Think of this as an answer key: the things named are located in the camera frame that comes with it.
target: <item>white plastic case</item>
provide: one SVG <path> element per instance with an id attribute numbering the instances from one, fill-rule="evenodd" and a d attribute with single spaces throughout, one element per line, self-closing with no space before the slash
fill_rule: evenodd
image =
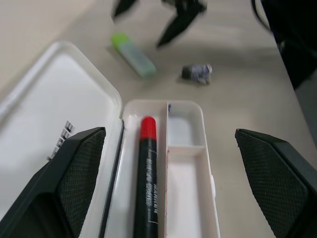
<path id="1" fill-rule="evenodd" d="M 133 100 L 71 43 L 52 44 L 0 104 L 0 219 L 51 156 L 67 121 L 74 133 L 97 126 L 106 139 L 81 238 L 132 238 L 140 122 L 157 122 L 159 238 L 220 238 L 204 119 L 190 101 Z M 124 125 L 112 197 L 108 196 Z"/>

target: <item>small gray object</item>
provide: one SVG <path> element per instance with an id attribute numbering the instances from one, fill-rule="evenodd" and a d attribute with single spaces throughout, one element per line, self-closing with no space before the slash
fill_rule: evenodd
<path id="1" fill-rule="evenodd" d="M 192 64 L 182 68 L 182 78 L 191 79 L 201 84 L 209 84 L 212 74 L 210 64 Z"/>

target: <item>textured rubber pad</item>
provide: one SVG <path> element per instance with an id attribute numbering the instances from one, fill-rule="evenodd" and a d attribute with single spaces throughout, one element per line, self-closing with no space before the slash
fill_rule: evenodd
<path id="1" fill-rule="evenodd" d="M 101 130 L 80 145 L 57 192 L 75 237 L 79 237 L 93 196 L 105 131 Z"/>
<path id="2" fill-rule="evenodd" d="M 277 238 L 291 232 L 309 199 L 308 188 L 267 142 L 237 131 L 252 193 Z"/>

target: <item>black marker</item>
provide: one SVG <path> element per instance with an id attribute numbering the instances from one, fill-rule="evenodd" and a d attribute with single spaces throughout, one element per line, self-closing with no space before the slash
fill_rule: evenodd
<path id="1" fill-rule="evenodd" d="M 157 135 L 153 117 L 141 122 L 134 238 L 158 238 Z"/>

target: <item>table surface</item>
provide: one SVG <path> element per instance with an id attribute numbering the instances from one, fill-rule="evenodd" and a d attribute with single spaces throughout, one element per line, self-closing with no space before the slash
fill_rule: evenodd
<path id="1" fill-rule="evenodd" d="M 249 1 L 209 0 L 206 14 L 159 51 L 155 43 L 172 9 L 159 0 L 142 1 L 114 25 L 111 8 L 111 0 L 96 0 L 58 36 L 33 40 L 45 46 L 53 39 L 72 41 L 118 90 L 124 104 L 132 99 L 198 103 L 204 112 L 221 237 L 273 238 L 248 184 L 235 130 L 287 140 L 315 168 L 317 151 L 275 41 L 254 18 Z M 153 78 L 140 79 L 113 49 L 109 38 L 116 31 L 125 32 L 153 61 L 158 71 Z M 182 66 L 192 63 L 212 65 L 209 86 L 178 79 Z"/>

